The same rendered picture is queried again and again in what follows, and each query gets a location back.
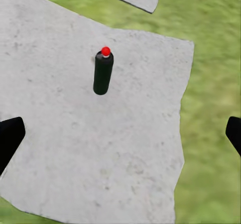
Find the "pesticide atomizer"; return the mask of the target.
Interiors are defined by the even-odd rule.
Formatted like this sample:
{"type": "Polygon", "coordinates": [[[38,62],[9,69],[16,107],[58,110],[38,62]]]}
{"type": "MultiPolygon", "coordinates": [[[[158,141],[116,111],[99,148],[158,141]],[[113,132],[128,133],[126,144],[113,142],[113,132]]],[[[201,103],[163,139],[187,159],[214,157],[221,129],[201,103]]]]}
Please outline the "pesticide atomizer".
{"type": "Polygon", "coordinates": [[[93,90],[97,94],[105,94],[108,90],[114,56],[109,47],[102,47],[95,57],[93,90]]]}

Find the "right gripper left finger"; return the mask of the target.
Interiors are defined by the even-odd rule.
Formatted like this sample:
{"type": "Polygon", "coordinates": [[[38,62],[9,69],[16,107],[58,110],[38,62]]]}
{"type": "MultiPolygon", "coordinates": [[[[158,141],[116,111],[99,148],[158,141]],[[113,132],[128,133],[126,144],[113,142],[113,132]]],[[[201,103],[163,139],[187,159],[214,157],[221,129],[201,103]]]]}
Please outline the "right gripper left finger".
{"type": "Polygon", "coordinates": [[[25,135],[21,117],[0,122],[0,176],[25,135]]]}

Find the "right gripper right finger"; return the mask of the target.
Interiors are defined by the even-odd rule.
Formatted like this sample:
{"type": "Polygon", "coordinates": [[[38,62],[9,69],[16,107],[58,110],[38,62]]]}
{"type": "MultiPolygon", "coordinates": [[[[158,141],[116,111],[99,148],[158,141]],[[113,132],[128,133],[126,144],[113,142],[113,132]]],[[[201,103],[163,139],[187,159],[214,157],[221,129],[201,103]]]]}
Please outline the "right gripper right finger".
{"type": "Polygon", "coordinates": [[[229,117],[225,134],[241,156],[241,118],[229,117]]]}

